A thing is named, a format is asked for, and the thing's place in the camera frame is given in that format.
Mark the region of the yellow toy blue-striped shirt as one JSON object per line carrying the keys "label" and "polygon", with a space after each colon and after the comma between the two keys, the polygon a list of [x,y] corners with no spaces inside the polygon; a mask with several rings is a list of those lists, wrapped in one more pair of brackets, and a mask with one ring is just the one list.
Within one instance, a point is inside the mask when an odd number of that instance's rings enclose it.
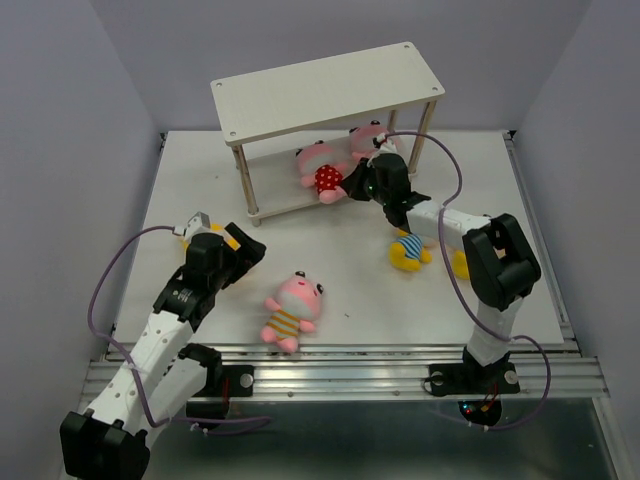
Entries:
{"label": "yellow toy blue-striped shirt", "polygon": [[389,246],[388,257],[393,267],[406,272],[418,272],[424,265],[432,262],[432,254],[421,237],[402,229],[396,230],[396,238]]}

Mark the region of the pink toy orange-striped shirt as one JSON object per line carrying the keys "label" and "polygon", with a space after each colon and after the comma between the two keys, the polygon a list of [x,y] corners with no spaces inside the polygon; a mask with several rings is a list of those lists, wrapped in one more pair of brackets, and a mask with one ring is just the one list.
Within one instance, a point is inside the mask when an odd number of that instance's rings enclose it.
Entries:
{"label": "pink toy orange-striped shirt", "polygon": [[300,335],[314,333],[321,315],[324,287],[304,271],[296,271],[276,293],[265,299],[269,318],[261,329],[261,340],[286,353],[299,348]]}

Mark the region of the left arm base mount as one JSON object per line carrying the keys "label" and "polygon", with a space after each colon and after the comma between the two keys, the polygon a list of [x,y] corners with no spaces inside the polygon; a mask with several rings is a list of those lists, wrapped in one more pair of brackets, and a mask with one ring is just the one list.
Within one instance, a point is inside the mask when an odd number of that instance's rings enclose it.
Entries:
{"label": "left arm base mount", "polygon": [[253,395],[254,367],[252,365],[218,366],[209,370],[205,386],[186,404],[186,416],[200,418],[207,428],[216,428],[214,420],[227,420],[232,398]]}

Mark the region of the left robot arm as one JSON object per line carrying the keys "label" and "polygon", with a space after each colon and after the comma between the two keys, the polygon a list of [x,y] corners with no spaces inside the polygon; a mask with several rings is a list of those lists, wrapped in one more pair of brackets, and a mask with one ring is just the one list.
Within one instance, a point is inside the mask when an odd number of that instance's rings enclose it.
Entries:
{"label": "left robot arm", "polygon": [[124,361],[88,407],[61,423],[63,465],[76,479],[142,478],[158,437],[182,421],[187,401],[222,384],[220,353],[192,338],[217,294],[255,267],[267,248],[234,223],[212,230],[201,213],[184,227],[166,229],[186,242],[185,260],[155,300],[134,347],[90,329]]}

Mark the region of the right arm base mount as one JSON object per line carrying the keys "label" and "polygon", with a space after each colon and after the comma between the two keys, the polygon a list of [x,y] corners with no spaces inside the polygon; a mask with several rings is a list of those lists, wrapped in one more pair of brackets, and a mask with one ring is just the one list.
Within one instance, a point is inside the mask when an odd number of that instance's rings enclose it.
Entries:
{"label": "right arm base mount", "polygon": [[428,367],[423,389],[435,396],[461,396],[458,408],[471,424],[494,427],[502,416],[502,395],[518,394],[520,384],[514,365],[497,368],[464,363],[433,364]]}

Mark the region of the pink toy pink-striped shirt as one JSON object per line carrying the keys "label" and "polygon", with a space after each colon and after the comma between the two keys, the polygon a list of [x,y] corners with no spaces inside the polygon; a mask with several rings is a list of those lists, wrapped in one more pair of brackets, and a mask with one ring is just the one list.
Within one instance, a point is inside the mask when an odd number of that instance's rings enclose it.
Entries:
{"label": "pink toy pink-striped shirt", "polygon": [[[377,120],[372,120],[368,124],[352,128],[349,131],[351,156],[356,162],[360,162],[362,159],[370,159],[372,157],[376,157],[379,155],[379,153],[391,153],[380,152],[375,148],[373,144],[373,138],[380,134],[388,135],[389,130],[381,125]],[[404,156],[405,148],[402,141],[395,136],[392,136],[391,138],[394,140],[394,143],[397,147],[397,152],[394,154]]]}

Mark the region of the pink toy red polka-dot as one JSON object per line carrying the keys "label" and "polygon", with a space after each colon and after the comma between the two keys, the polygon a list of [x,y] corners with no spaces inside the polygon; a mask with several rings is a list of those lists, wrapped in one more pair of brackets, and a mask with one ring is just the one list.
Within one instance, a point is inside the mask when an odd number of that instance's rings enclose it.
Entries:
{"label": "pink toy red polka-dot", "polygon": [[314,187],[323,204],[332,204],[347,196],[342,181],[350,168],[347,159],[322,140],[295,152],[300,183]]}

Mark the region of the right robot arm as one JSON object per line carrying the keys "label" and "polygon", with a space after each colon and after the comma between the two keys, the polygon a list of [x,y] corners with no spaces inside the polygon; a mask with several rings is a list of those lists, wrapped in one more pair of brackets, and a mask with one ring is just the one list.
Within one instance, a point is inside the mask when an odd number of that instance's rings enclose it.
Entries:
{"label": "right robot arm", "polygon": [[392,226],[464,253],[478,306],[471,310],[463,305],[474,330],[464,349],[460,378],[472,390],[491,384],[508,358],[515,316],[541,278],[517,219],[466,214],[414,191],[405,161],[395,153],[362,159],[341,187],[353,200],[381,205]]}

